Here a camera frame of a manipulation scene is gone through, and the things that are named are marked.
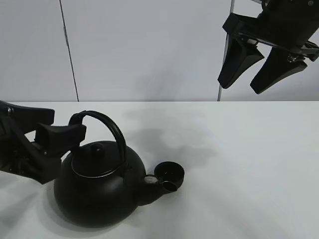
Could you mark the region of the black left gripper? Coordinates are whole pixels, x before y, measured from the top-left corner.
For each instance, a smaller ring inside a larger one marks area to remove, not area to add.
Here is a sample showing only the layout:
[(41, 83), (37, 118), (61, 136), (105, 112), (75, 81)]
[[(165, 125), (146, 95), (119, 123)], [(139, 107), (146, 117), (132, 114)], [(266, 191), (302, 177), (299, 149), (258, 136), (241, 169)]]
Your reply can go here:
[[(0, 102), (0, 170), (46, 184), (59, 176), (61, 159), (85, 139), (83, 124), (52, 126), (55, 111)], [(34, 142), (27, 133), (35, 132)]]

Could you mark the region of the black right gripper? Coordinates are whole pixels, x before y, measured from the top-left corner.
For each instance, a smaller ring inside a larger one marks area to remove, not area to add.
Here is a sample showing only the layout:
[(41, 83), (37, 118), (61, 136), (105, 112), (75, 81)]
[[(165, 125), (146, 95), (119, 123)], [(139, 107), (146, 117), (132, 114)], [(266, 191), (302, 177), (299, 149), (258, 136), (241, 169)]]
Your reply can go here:
[(264, 59), (257, 48), (258, 42), (276, 48), (271, 49), (250, 83), (256, 94), (303, 71), (307, 67), (305, 57), (313, 62), (319, 57), (319, 46), (310, 41), (319, 29), (317, 0), (263, 0), (261, 6), (262, 12), (257, 17), (230, 13), (222, 26), (232, 35), (218, 77), (223, 89), (228, 89), (248, 68)]

